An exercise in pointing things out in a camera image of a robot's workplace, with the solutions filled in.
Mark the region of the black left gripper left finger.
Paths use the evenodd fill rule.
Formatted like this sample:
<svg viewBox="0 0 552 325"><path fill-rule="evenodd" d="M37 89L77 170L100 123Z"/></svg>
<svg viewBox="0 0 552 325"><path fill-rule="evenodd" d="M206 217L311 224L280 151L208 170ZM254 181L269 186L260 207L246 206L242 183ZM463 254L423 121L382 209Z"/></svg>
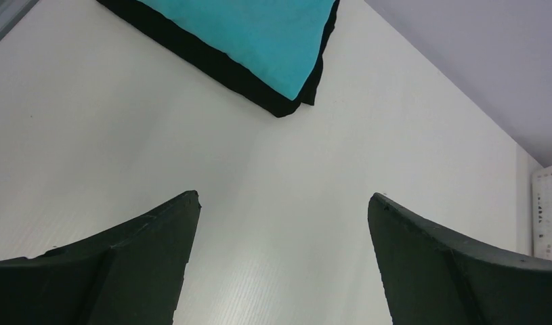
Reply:
<svg viewBox="0 0 552 325"><path fill-rule="evenodd" d="M38 257L0 261L0 324L172 324L200 210L187 191Z"/></svg>

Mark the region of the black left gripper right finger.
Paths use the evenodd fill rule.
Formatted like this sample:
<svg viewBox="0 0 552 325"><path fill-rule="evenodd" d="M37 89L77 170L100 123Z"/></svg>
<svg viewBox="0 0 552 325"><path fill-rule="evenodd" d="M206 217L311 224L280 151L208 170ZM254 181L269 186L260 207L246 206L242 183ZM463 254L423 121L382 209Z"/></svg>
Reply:
<svg viewBox="0 0 552 325"><path fill-rule="evenodd" d="M480 242L380 193L368 226L394 324L552 324L552 261Z"/></svg>

